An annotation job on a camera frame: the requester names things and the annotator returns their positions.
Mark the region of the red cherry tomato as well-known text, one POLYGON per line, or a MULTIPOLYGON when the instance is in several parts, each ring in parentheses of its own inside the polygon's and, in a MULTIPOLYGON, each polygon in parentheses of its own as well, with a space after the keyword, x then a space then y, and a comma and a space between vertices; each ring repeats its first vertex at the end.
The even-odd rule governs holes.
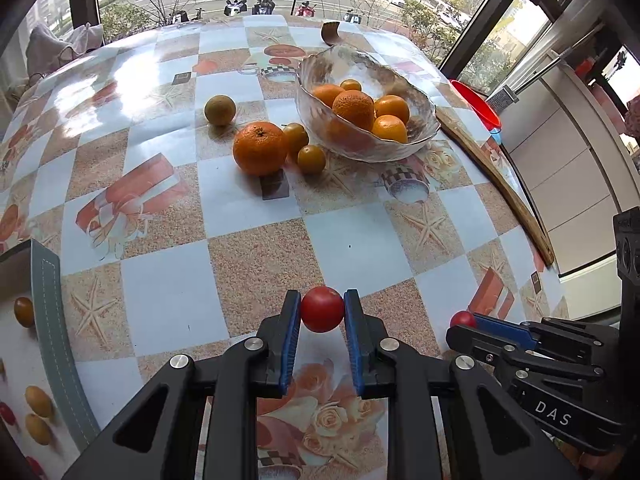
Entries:
POLYGON ((344 318, 343 297, 333 288, 317 286, 303 296, 300 318, 308 330, 326 333, 339 326, 344 318))

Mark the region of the white tray with green rim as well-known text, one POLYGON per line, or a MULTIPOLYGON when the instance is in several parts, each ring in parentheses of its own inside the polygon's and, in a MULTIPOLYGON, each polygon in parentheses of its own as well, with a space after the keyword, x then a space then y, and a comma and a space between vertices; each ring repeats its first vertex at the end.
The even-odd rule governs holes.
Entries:
POLYGON ((1 255, 1 449, 20 454, 30 478, 59 479, 99 432, 70 348, 60 258, 25 240, 1 255), (21 296, 34 304, 31 328, 14 315, 21 296), (53 403, 53 416, 43 418, 53 434, 50 445, 39 445, 26 430, 26 415, 35 414, 25 400, 28 386, 41 388, 53 403))

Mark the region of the small orange kumquat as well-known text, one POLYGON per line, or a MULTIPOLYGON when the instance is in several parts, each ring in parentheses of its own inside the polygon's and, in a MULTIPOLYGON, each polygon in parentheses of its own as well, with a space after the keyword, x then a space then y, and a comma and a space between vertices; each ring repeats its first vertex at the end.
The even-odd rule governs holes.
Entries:
POLYGON ((302 174, 321 174, 326 166, 326 154, 317 145, 305 145, 297 153, 296 164, 302 174))
POLYGON ((298 122, 290 122, 282 128, 288 142, 288 157, 296 162, 299 151, 309 143, 309 136, 304 126, 298 122))

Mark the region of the large orange on table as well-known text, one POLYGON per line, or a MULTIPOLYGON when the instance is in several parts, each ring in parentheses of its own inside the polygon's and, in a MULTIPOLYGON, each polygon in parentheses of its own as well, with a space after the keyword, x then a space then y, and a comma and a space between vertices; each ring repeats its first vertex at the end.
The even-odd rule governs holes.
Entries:
POLYGON ((273 174, 288 157, 288 139, 272 122, 251 122, 234 136, 232 156, 244 174, 273 174))

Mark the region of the patterned tablecloth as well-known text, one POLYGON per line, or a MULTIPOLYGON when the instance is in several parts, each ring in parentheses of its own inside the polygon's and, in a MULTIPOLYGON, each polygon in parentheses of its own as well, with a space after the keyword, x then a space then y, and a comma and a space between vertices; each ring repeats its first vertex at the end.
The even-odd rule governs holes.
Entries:
POLYGON ((255 336, 290 289, 355 289, 392 338, 434 358, 465 312, 566 312, 548 237, 496 138, 407 38, 358 25, 172 25, 32 84, 1 123, 1 255, 25 240, 60 258, 100 430, 172 356, 212 358, 255 336), (234 136, 251 122, 303 125, 299 63, 341 44, 425 94, 437 133, 401 160, 360 162, 307 132, 321 174, 289 157, 244 174, 234 136), (227 127, 204 116, 212 96, 235 102, 227 127))

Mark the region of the green-brown round fruit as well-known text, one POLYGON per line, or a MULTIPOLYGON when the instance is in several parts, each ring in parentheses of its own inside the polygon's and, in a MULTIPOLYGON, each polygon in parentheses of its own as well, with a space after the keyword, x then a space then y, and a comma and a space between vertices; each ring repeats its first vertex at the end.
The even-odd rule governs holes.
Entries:
POLYGON ((209 125, 227 127, 236 113, 235 102, 228 96, 212 96, 204 106, 204 116, 209 125))

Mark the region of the orange in bowl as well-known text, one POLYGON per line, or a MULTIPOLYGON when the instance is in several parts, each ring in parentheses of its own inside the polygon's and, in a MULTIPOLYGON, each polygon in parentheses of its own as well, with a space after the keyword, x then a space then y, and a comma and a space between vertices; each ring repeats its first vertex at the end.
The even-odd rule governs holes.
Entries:
POLYGON ((333 113, 356 127, 370 131, 375 121, 374 101, 359 90, 345 90, 333 101, 333 113))

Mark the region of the glass fruit bowl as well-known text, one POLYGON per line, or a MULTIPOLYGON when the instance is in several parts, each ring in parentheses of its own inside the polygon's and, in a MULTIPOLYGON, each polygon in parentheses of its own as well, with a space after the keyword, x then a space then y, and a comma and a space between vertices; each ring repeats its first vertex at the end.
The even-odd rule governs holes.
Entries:
POLYGON ((299 63, 295 102, 312 140, 360 162, 406 158, 439 129, 425 94, 348 44, 299 63))

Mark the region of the cloth bag on table edge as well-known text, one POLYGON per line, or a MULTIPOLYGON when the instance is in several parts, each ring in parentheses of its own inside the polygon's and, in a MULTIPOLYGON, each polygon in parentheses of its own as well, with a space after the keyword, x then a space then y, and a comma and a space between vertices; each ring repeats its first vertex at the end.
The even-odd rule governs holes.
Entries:
POLYGON ((87 52, 101 47, 102 42, 102 25, 81 25, 73 29, 66 39, 61 39, 45 24, 35 24, 26 48, 28 78, 44 78, 87 52))

